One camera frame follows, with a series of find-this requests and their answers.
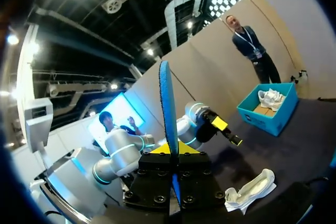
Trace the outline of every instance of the ceiling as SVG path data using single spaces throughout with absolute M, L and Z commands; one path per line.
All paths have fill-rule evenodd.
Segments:
M 26 24 L 39 26 L 39 51 L 31 65 L 34 93 L 36 98 L 50 97 L 54 105 L 51 130 L 89 116 L 92 111 L 100 112 L 136 81 L 130 65 L 144 73 L 155 63 L 156 56 L 163 57 L 172 50 L 171 28 L 165 17 L 171 1 L 35 1 L 26 20 Z M 196 2 L 199 12 L 194 9 Z M 177 46 L 214 19 L 211 5 L 212 0 L 188 0 L 175 6 Z M 74 83 L 96 84 L 100 88 L 90 86 L 75 100 L 77 89 L 83 87 L 71 90 L 70 84 Z M 111 83 L 117 83 L 118 88 L 112 90 Z M 51 94 L 50 87 L 59 92 Z M 70 110 L 60 112 L 71 104 Z

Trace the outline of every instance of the monitor screen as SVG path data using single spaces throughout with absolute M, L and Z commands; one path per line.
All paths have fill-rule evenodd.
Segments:
M 123 93 L 116 96 L 101 112 L 108 111 L 113 117 L 113 123 L 117 126 L 125 125 L 131 129 L 132 126 L 128 121 L 128 117 L 133 117 L 137 127 L 140 127 L 144 120 L 140 117 L 137 111 L 132 107 L 130 102 L 126 99 Z M 108 154 L 105 147 L 105 137 L 107 135 L 104 126 L 99 122 L 99 115 L 93 119 L 92 123 L 88 126 L 89 132 L 97 141 L 100 147 Z

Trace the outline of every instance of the blue box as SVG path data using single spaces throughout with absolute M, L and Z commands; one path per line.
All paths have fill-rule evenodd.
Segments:
M 279 110 L 273 117 L 253 112 L 260 104 L 258 91 L 268 91 L 270 88 L 286 96 Z M 257 126 L 274 136 L 278 136 L 285 127 L 298 101 L 298 95 L 296 94 L 295 85 L 293 83 L 259 84 L 240 105 L 238 105 L 237 109 L 245 122 Z

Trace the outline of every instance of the person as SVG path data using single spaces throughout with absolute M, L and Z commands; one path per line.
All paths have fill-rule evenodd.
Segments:
M 99 122 L 104 125 L 106 132 L 111 132 L 113 129 L 123 129 L 126 130 L 128 134 L 130 135 L 143 135 L 142 132 L 139 130 L 139 128 L 136 126 L 134 118 L 133 117 L 129 117 L 128 121 L 130 123 L 130 125 L 134 128 L 134 130 L 130 129 L 129 127 L 125 126 L 125 125 L 121 125 L 120 127 L 114 125 L 113 123 L 113 117 L 111 115 L 110 112 L 108 111 L 103 111 L 100 113 L 99 115 Z
M 232 15 L 225 19 L 228 26 L 235 31 L 232 42 L 237 49 L 253 64 L 260 83 L 281 83 L 279 72 L 266 49 L 259 42 L 257 35 L 249 26 L 242 26 Z

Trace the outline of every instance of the bolt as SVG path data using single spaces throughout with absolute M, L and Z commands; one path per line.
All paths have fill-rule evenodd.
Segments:
M 133 196 L 134 196 L 134 193 L 131 192 L 131 191 L 127 191 L 127 192 L 125 193 L 125 198 L 126 198 L 126 199 L 131 199 L 131 198 L 133 198 Z
M 187 197 L 185 197 L 183 199 L 183 202 L 186 203 L 186 204 L 191 204 L 195 201 L 195 198 L 191 195 L 188 195 Z
M 191 175 L 190 172 L 184 172 L 184 173 L 182 174 L 183 177 L 189 177 L 190 175 Z
M 203 171 L 203 174 L 204 174 L 204 175 L 209 175 L 209 174 L 211 174 L 211 171 L 210 171 L 210 170 L 204 170 L 204 171 Z
M 168 173 L 167 172 L 158 172 L 158 175 L 160 176 L 160 177 L 164 177 L 164 176 L 166 176 Z
M 145 170 L 138 170 L 138 174 L 139 175 L 145 175 L 147 172 Z
M 155 201 L 156 203 L 162 204 L 162 203 L 165 203 L 165 202 L 166 202 L 166 197 L 161 196 L 161 195 L 159 195 L 159 196 L 155 196 L 155 197 L 154 197 L 154 201 Z
M 215 195 L 216 199 L 223 199 L 224 198 L 224 194 L 222 191 L 218 191 L 216 192 L 216 195 Z

